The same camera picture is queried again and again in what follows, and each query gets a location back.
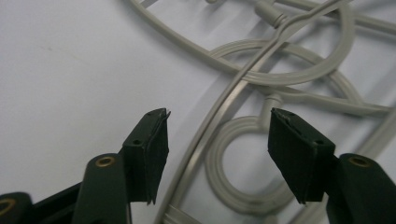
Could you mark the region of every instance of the metal rivet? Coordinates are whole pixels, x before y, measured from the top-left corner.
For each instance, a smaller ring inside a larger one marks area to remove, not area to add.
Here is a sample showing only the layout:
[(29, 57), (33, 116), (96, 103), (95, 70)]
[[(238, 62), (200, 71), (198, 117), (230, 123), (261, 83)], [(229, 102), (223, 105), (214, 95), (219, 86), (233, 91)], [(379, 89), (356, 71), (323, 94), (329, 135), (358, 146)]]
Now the metal rivet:
[(96, 166), (99, 167), (107, 167), (111, 164), (113, 164), (116, 161), (116, 159), (114, 159), (114, 157), (102, 157), (99, 160), (96, 161)]
[(9, 210), (11, 210), (11, 208), (14, 207), (16, 203), (17, 201), (15, 201), (15, 199), (12, 198), (6, 198), (0, 200), (0, 216), (4, 215)]
[(370, 167), (371, 163), (364, 159), (363, 157), (351, 157), (348, 159), (350, 163), (357, 165), (359, 167)]

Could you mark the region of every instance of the clamp jaw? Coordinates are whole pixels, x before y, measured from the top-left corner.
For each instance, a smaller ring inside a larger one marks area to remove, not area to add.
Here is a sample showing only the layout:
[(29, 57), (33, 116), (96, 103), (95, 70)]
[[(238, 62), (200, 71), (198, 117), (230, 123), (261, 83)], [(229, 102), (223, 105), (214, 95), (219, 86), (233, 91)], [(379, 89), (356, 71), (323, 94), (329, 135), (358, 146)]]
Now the clamp jaw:
[(88, 162), (81, 183), (32, 204), (14, 192), (0, 196), (1, 224), (130, 224), (130, 203), (155, 203), (169, 152), (166, 109), (148, 112), (122, 144)]
[(375, 161), (356, 154), (336, 158), (335, 144), (297, 115), (273, 108), (271, 158), (299, 203), (329, 195), (332, 224), (396, 223), (396, 186)]

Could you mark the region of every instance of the white surface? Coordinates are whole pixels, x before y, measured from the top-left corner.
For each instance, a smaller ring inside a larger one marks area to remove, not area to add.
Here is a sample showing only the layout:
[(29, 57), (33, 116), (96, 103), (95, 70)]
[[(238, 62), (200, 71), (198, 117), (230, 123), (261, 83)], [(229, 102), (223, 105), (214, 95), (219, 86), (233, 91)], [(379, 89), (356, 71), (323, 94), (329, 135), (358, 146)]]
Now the white surface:
[[(353, 6), (396, 22), (394, 1), (356, 1)], [(198, 0), (161, 0), (149, 10), (208, 49), (273, 32), (252, 14), (253, 1), (209, 6)], [(304, 32), (311, 36), (294, 42), (326, 56), (336, 44), (337, 23), (322, 21), (311, 28)], [(395, 106), (396, 37), (363, 29), (357, 34), (341, 71), (367, 102)], [(299, 61), (286, 62), (275, 70), (301, 67)], [(172, 111), (170, 154), (158, 203), (132, 205), (134, 223), (152, 223), (188, 143), (230, 80), (153, 31), (126, 0), (0, 0), (0, 194), (25, 191), (38, 202), (81, 181), (91, 158), (118, 152), (147, 111), (167, 107)], [(323, 91), (325, 85), (317, 81), (301, 88), (332, 93)], [(238, 116), (258, 114), (261, 103), (262, 96), (253, 94)], [(318, 127), (341, 151), (353, 150), (379, 121), (309, 105), (284, 108)], [(271, 162), (265, 144), (257, 136), (243, 137), (226, 152), (226, 175), (245, 192), (261, 191), (269, 181), (265, 177), (277, 172), (262, 162)], [(378, 159), (394, 181), (395, 147), (393, 141)], [(204, 223), (260, 222), (218, 202), (204, 172), (194, 183), (183, 205), (193, 217)]]

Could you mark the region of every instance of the brass rivet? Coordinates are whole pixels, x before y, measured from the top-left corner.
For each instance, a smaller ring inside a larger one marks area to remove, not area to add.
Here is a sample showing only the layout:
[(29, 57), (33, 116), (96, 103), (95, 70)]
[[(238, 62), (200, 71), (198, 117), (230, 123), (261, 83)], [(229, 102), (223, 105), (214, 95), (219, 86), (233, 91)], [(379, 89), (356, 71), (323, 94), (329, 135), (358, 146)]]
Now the brass rivet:
[(371, 163), (364, 159), (363, 157), (351, 157), (348, 159), (350, 163), (357, 165), (359, 167), (370, 167)]
[(0, 216), (4, 215), (9, 210), (11, 210), (11, 208), (14, 207), (16, 203), (17, 203), (17, 201), (15, 201), (15, 199), (11, 199), (11, 198), (6, 198), (6, 199), (0, 200)]
[(96, 166), (99, 167), (107, 167), (111, 164), (113, 164), (116, 161), (116, 159), (114, 159), (114, 157), (102, 157), (99, 160), (97, 160), (95, 162)]

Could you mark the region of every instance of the white background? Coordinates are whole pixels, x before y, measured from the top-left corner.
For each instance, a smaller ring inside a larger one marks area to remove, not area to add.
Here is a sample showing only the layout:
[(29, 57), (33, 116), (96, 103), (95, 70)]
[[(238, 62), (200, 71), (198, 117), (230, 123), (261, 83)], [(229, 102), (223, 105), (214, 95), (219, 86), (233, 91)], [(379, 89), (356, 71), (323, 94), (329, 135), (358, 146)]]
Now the white background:
[[(160, 0), (149, 10), (213, 49), (242, 38), (271, 36), (274, 30), (254, 15), (253, 6), (253, 1), (208, 5)], [(396, 22), (394, 1), (356, 1), (352, 6)], [(326, 56), (337, 35), (337, 22), (321, 21), (293, 40)], [(395, 36), (358, 29), (341, 71), (367, 102), (395, 106), (395, 52)], [(277, 64), (275, 70), (301, 68), (293, 64), (298, 61), (290, 62)], [(126, 0), (0, 0), (0, 194), (25, 191), (36, 203), (76, 184), (91, 158), (118, 152), (146, 112), (167, 107), (172, 111), (170, 154), (157, 204), (132, 205), (134, 223), (152, 223), (188, 143), (231, 78), (155, 32)], [(332, 93), (324, 82), (299, 88)], [(238, 115), (258, 114), (261, 103), (262, 96), (253, 93)], [(380, 121), (303, 104), (285, 108), (318, 127), (341, 151), (352, 151)], [(277, 172), (262, 171), (262, 161), (271, 160), (261, 139), (236, 140), (224, 158), (226, 175), (246, 192), (264, 188), (265, 176)], [(395, 146), (393, 141), (378, 158), (394, 181)], [(191, 189), (184, 207), (204, 223), (257, 221), (220, 208), (208, 186), (198, 189)]]

